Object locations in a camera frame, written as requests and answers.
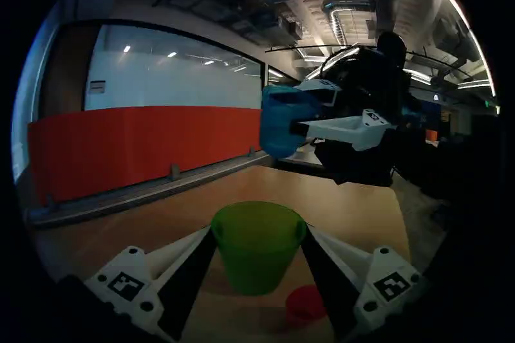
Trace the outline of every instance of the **ceiling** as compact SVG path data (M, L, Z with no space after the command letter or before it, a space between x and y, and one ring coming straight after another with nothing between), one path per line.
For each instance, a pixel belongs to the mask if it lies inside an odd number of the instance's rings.
M151 6L181 8L218 23L263 49L281 46L311 46L324 44L375 45L381 30L393 29L409 51L405 67L429 76L441 74L438 83L418 84L422 88L448 94L467 102L492 100L488 88L459 89L467 80L486 79L484 65L477 49L467 35L468 29L448 0L394 0L393 14L384 16L390 3L373 0L374 9L340 7L333 14L336 21L324 12L331 0L138 0ZM340 31L335 32L338 22ZM319 47L298 50L299 67L305 74L320 65L304 60L305 55L327 57L338 47ZM428 60L427 55L435 60Z

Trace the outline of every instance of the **wall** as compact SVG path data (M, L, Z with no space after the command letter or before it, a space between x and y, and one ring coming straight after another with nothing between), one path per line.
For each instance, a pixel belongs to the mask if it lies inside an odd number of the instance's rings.
M105 93L86 95L85 110L129 106L218 106L261 108L261 80L223 68L173 58L100 52L88 83L105 80Z
M14 102L11 151L15 181L29 164L27 125L37 119L42 73L57 31L61 25L76 19L108 17L114 2L115 0L58 0L41 24L28 52Z
M60 4L57 4L52 8L37 32L18 83L11 131L12 169L15 181L18 180L29 163L27 125L36 118L35 101L39 97L44 63L48 58L50 46L60 23Z
M59 30L41 84L38 118L82 111L89 60L99 26Z
M123 107L50 116L30 124L31 168L41 205L187 171L259 149L260 109Z
M124 53L128 45L131 49ZM174 57L167 57L170 52ZM204 65L196 54L227 60ZM234 72L234 68L243 68ZM105 92L86 93L85 109L129 106L261 108L261 65L229 51L173 33L132 26L103 26L88 84L104 81Z

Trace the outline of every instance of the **floor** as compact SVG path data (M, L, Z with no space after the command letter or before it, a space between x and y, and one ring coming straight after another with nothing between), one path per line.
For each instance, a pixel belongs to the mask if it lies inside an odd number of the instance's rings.
M404 217L411 263L423 272L445 238L445 232L431 219L431 213L441 201L422 194L417 186L397 173L393 175L391 188Z

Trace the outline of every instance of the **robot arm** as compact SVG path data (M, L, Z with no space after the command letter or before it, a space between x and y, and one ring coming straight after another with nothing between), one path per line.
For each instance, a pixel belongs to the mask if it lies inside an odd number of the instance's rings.
M339 342L381 327L427 288L420 273L388 246L369 254L307 227L301 247ZM176 342L215 249L210 227L148 254L128 246L85 284L133 325Z

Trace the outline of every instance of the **ceiling light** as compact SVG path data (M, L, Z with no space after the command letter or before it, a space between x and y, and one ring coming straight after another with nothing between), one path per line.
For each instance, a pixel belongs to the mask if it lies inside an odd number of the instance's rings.
M338 53L335 57L333 57L332 59L329 59L326 66L324 67L324 70L328 70L329 68L334 66L340 59L343 59L344 57L347 57L350 55L354 55L354 53L357 53L358 51L359 51L359 47L356 47L353 50Z
M470 86L461 86L461 87L458 87L458 89L476 88L476 87L490 87L490 83L486 83L486 84L471 84Z
M271 73L272 75L277 76L277 77L283 77L279 72L274 71L274 70L272 70L270 68L268 69L268 72Z
M303 59L308 62L323 63L327 58L325 56L304 56Z
M420 83L427 84L428 86L431 85L431 82L428 82L427 80L424 80L424 79L420 79L420 78L417 78L417 77L411 77L411 79L416 80L417 82L420 82Z
M474 32L472 32L471 26L470 26L467 18L465 17L465 14L463 13L462 9L460 8L460 5L456 2L456 0L449 0L449 2L453 5L454 9L456 10L456 12L458 12L458 15L460 15L460 17L462 18L463 22L465 23L465 25L469 29L470 36L471 36L472 40L474 41L474 44L476 45L476 48L478 49L479 56L481 57L481 60L483 61L483 65L485 66L485 70L487 72L488 80L490 82L490 90L492 91L492 96L495 97L494 81L492 79L492 74L490 73L490 68L488 67L487 61L485 60L485 55L483 54L483 50L481 49L481 47L479 45L479 42L478 42Z
M418 72L418 71L415 71L415 70L409 70L407 68L404 68L403 69L404 72L408 72L418 78L421 78L421 79L424 79L425 81L427 82L430 82L431 81L431 77L429 75L426 75L425 73L422 73L422 72Z
M482 83L482 84L486 84L488 83L488 79L483 79L483 80L472 80L471 82L462 82L462 83L458 83L459 86L462 86L464 84L474 84L474 83Z
M344 58L344 57L347 57L347 56L350 56L350 55L353 55L354 53L358 52L359 51L359 47L356 47L354 48L353 50L350 50L350 51L345 51L345 52L341 52L341 53L338 53L336 56L332 57L331 59L329 59L329 61L327 62L327 65L324 67L324 70L328 70L329 68L331 68L332 66L334 66L338 60ZM318 75L320 75L320 67L318 67L316 70L314 70L313 72L309 73L307 76L306 76L306 80L310 80L310 79L313 79L314 77L317 77Z
M308 76L306 76L306 80L313 79L314 77L317 77L318 75L320 75L320 67L318 67L316 70L311 72Z

